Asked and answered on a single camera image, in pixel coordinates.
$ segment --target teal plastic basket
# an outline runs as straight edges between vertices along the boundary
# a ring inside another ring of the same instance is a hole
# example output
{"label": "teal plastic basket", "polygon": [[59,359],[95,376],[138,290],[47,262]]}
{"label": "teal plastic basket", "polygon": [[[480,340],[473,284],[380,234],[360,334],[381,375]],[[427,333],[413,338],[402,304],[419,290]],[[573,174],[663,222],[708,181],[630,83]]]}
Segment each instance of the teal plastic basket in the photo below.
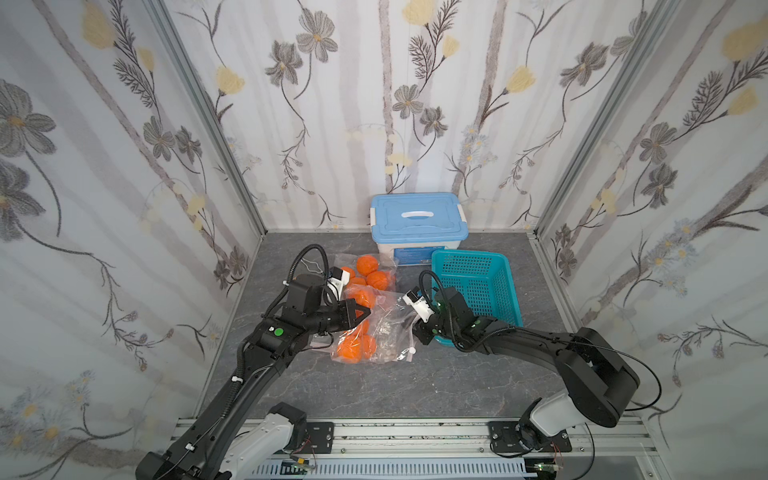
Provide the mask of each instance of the teal plastic basket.
{"label": "teal plastic basket", "polygon": [[[500,253],[471,250],[436,250],[432,254],[432,271],[437,273],[445,288],[452,286],[477,316],[494,316],[499,320],[522,326],[518,296],[509,260]],[[453,346],[451,340],[440,336],[442,345]]]}

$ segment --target floral wallpaper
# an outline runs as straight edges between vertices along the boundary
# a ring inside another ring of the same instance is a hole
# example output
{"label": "floral wallpaper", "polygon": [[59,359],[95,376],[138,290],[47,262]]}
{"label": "floral wallpaper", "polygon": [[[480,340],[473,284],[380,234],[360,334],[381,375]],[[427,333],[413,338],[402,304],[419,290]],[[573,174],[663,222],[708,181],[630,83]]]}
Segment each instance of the floral wallpaper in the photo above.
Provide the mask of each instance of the floral wallpaper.
{"label": "floral wallpaper", "polygon": [[3,473],[133,478],[193,413],[258,236],[141,4],[0,11]]}
{"label": "floral wallpaper", "polygon": [[582,323],[661,377],[640,414],[678,479],[765,476],[767,99],[768,8],[682,2],[539,232]]}
{"label": "floral wallpaper", "polygon": [[531,229],[653,2],[167,0],[269,228],[452,191]]}

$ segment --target white handle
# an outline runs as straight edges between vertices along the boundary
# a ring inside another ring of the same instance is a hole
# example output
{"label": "white handle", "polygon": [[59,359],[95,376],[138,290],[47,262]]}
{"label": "white handle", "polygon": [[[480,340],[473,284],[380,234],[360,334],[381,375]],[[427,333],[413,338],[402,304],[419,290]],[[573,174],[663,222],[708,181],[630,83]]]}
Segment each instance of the white handle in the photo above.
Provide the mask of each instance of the white handle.
{"label": "white handle", "polygon": [[403,212],[400,214],[403,218],[410,217],[434,217],[435,214],[424,210],[414,210],[413,212]]}

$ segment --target clear plastic bag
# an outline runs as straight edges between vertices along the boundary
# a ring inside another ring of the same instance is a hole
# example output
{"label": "clear plastic bag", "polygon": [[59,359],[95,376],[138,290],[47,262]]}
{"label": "clear plastic bag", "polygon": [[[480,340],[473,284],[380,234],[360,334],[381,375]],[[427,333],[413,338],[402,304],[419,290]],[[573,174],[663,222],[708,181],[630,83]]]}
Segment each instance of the clear plastic bag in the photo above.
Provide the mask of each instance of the clear plastic bag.
{"label": "clear plastic bag", "polygon": [[333,360],[343,363],[411,361],[416,352],[411,331],[415,314],[400,294],[371,286],[349,285],[344,297],[369,307],[371,314],[355,329],[338,335],[336,348],[329,349]]}
{"label": "clear plastic bag", "polygon": [[370,285],[377,290],[395,291],[397,263],[391,257],[378,253],[366,255],[337,253],[333,255],[331,263],[333,266],[349,271],[352,277],[351,283],[364,280],[365,283],[360,283],[361,285]]}

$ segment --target gray marble floor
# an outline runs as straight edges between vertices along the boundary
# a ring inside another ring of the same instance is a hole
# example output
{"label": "gray marble floor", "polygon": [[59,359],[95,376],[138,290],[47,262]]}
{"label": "gray marble floor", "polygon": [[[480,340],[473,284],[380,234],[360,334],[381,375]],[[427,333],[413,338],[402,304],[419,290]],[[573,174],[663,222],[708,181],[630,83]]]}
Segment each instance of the gray marble floor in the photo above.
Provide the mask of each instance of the gray marble floor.
{"label": "gray marble floor", "polygon": [[[267,234],[214,366],[204,406],[230,378],[235,348],[258,324],[260,314],[282,289],[293,258],[308,243],[319,243],[328,253],[378,251],[370,233]],[[471,233],[461,248],[506,255],[523,323],[543,330],[564,329],[524,234]],[[422,268],[398,269],[398,291],[414,287]],[[435,342],[417,343],[416,348],[411,363],[382,365],[346,365],[332,362],[328,353],[303,353],[253,406],[250,416],[263,417],[281,401],[314,418],[520,416],[534,399],[563,388],[556,374],[521,360],[461,353]]]}

